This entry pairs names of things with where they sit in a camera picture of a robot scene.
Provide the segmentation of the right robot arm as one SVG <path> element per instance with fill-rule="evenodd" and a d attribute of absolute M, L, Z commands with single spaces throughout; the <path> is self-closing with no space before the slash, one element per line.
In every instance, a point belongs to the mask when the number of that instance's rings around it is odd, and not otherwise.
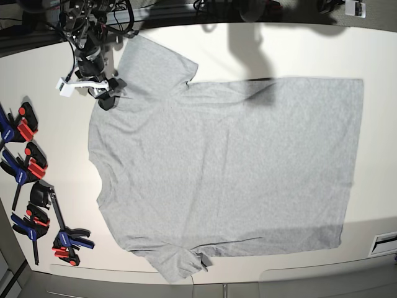
<path fill-rule="evenodd" d="M 75 89 L 87 89 L 105 111 L 115 107 L 115 93 L 120 86 L 117 79 L 105 73 L 105 42 L 111 29 L 107 14 L 117 7 L 117 1 L 73 1 L 68 12 L 60 15 L 61 31 L 73 48 L 71 71 L 59 79 L 56 89 L 70 97 Z"/>

